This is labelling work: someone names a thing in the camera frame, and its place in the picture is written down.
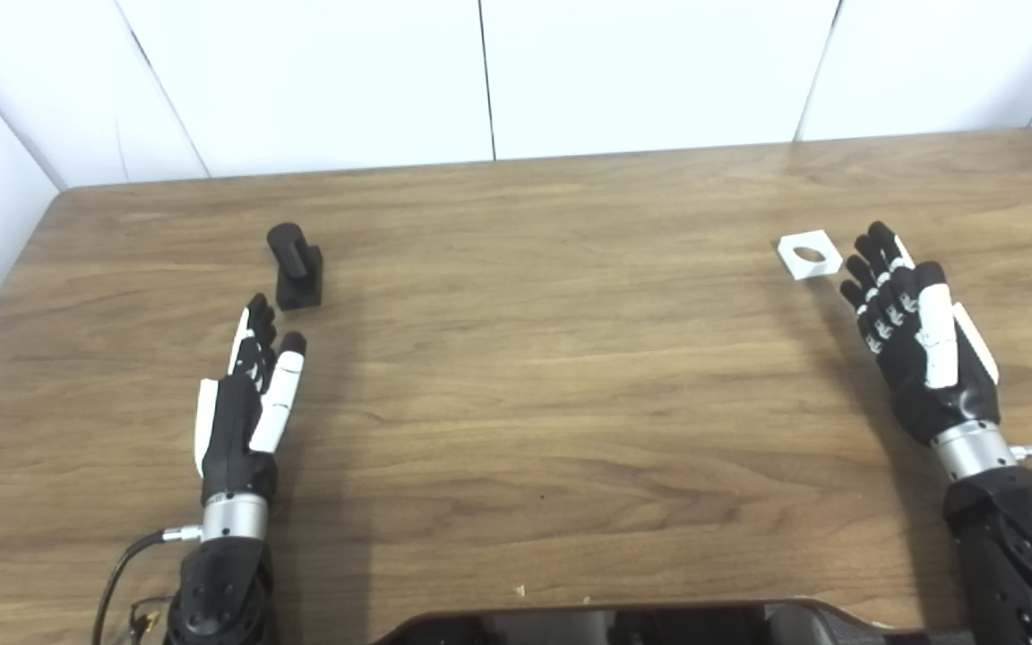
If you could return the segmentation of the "black and white right hand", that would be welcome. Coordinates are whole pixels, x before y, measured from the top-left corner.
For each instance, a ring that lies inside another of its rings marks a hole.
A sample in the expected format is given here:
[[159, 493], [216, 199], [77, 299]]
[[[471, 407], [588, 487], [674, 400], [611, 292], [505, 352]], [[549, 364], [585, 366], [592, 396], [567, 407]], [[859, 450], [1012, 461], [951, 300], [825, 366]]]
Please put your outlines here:
[[883, 375], [898, 424], [930, 444], [967, 422], [998, 425], [998, 365], [938, 262], [915, 262], [874, 221], [854, 241], [840, 294]]

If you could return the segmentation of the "black and white left hand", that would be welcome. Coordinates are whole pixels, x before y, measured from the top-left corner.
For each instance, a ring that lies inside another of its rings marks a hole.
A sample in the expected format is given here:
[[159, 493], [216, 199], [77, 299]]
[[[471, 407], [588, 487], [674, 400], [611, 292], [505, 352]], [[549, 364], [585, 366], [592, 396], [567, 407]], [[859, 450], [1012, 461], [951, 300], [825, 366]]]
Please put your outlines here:
[[217, 495], [273, 502], [275, 452], [286, 430], [305, 367], [307, 338], [276, 334], [275, 307], [257, 293], [243, 307], [228, 367], [201, 380], [195, 416], [195, 465], [202, 503]]

